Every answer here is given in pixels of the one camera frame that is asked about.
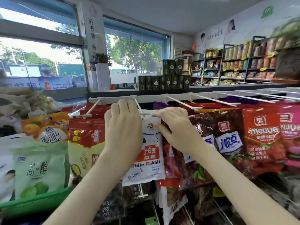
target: person's left hand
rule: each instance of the person's left hand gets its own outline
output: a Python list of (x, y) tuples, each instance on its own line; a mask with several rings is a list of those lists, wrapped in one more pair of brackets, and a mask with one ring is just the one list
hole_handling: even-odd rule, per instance
[(141, 152), (142, 120), (134, 101), (125, 99), (111, 105), (105, 113), (105, 147), (102, 153), (119, 167), (122, 178)]

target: dark counter edge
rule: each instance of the dark counter edge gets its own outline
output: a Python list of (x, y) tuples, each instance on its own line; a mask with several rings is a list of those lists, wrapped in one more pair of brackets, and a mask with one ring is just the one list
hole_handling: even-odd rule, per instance
[(231, 90), (257, 90), (264, 88), (286, 88), (286, 87), (300, 87), (300, 84), (259, 84), (259, 85), (219, 85), (213, 87), (194, 87), (188, 90), (165, 90), (165, 91), (139, 91), (138, 89), (117, 89), (107, 91), (92, 91), (86, 93), (86, 98), (97, 97), (120, 97), (131, 95), (160, 95), (160, 94), (180, 94), (187, 92), (212, 92), (212, 91), (231, 91)]

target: forearm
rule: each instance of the forearm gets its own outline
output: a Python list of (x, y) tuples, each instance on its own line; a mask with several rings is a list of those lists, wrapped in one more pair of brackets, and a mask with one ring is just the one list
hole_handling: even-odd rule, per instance
[(294, 225), (300, 223), (210, 145), (207, 144), (205, 148), (198, 150), (193, 158), (209, 172), (246, 224)]
[(106, 150), (44, 225), (90, 225), (108, 193), (120, 181)]

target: ceiling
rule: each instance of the ceiling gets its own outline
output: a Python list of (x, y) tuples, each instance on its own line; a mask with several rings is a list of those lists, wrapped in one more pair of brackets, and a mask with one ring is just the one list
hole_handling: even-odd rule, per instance
[(166, 31), (195, 35), (263, 0), (93, 1), (101, 4), (104, 13), (111, 10)]

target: hand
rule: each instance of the hand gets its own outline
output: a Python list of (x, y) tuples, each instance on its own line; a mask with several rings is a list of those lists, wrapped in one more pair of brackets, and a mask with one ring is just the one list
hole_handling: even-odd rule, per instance
[(142, 120), (134, 101), (125, 99), (111, 105), (105, 115), (105, 147), (111, 163), (117, 166), (122, 178), (141, 152), (143, 144)]
[(161, 131), (169, 144), (179, 151), (193, 157), (195, 152), (199, 150), (199, 147), (208, 144), (193, 127), (186, 109), (167, 107), (156, 110), (152, 116), (159, 117), (167, 123), (171, 132), (162, 124), (156, 124), (156, 127)]

